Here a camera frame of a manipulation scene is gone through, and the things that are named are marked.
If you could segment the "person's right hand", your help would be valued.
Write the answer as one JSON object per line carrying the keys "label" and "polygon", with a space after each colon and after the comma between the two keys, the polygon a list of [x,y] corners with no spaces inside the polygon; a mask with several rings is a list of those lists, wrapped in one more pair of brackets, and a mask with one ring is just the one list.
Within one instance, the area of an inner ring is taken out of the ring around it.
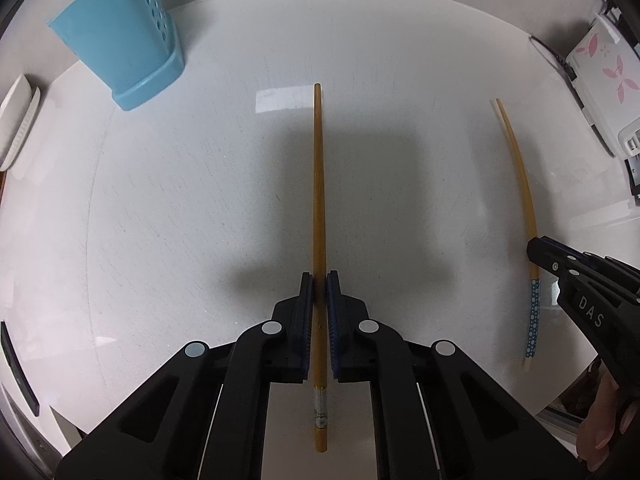
{"label": "person's right hand", "polygon": [[596,471],[610,455],[608,444],[615,431],[618,430],[624,434],[639,411],[638,402],[629,404],[620,422],[617,422],[618,404],[620,404],[620,386],[610,372],[605,372],[587,417],[577,431],[577,455],[587,464],[590,472]]}

